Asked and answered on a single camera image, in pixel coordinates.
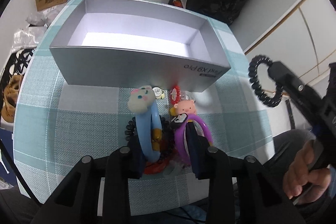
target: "light blue checkered tablecloth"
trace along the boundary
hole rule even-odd
[[[125,126],[133,116],[127,109],[131,89],[67,85],[49,51],[81,1],[71,0],[47,30],[29,64],[16,107],[15,163],[41,202],[81,157],[104,157],[126,145]],[[272,132],[267,111],[251,90],[248,61],[230,29],[207,19],[232,69],[203,93],[194,94],[198,113],[216,147],[230,156],[254,155],[265,162],[274,153]],[[167,91],[165,95],[157,102],[160,114],[169,117]],[[190,168],[174,178],[144,175],[129,181],[131,212],[154,213],[192,203],[207,197],[208,185],[207,180],[196,180]]]

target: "blue box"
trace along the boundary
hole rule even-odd
[[[0,138],[10,154],[10,157],[12,160],[14,159],[13,157],[13,140],[12,140],[12,132],[4,130],[0,128]],[[10,183],[11,185],[15,186],[17,185],[17,180],[16,180],[16,175],[14,174],[14,171],[10,168],[8,161],[5,159],[4,155],[2,154],[2,161],[9,171],[9,174],[5,171],[5,168],[3,165],[0,163],[0,177],[2,177],[6,182]]]

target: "person's leg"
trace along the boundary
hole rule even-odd
[[[0,190],[1,223],[29,224],[39,207],[28,197],[22,195],[17,186]]]

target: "gray box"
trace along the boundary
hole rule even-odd
[[[69,85],[202,92],[231,68],[206,17],[140,0],[83,0],[49,48]]]

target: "screw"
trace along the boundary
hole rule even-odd
[[[218,148],[215,147],[215,146],[209,146],[208,147],[208,152],[209,153],[217,153],[217,151],[218,151]]]
[[[255,161],[257,160],[254,156],[247,156],[246,157],[247,162],[250,163],[255,163]]]
[[[130,148],[128,146],[123,146],[122,148],[120,148],[120,153],[122,154],[127,154],[130,150]]]
[[[82,157],[82,163],[87,164],[90,161],[91,161],[91,157],[90,156]]]

